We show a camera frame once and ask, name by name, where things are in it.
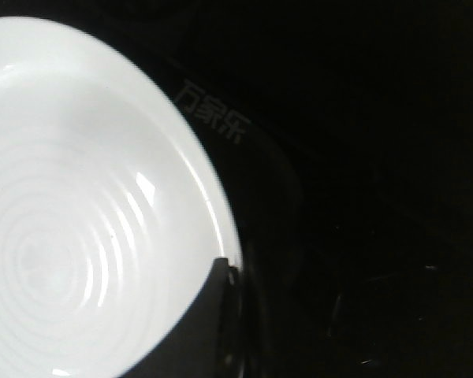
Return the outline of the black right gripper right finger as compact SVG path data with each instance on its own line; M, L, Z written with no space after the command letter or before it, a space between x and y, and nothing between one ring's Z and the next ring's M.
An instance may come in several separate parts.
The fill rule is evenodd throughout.
M220 315L220 377L248 377L250 351L245 280L237 267L230 266Z

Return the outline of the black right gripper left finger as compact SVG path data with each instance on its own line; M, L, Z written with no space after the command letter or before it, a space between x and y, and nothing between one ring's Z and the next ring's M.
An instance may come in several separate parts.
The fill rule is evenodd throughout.
M125 375L132 378L213 378L219 373L231 313L231 267L213 261L192 304L162 341Z

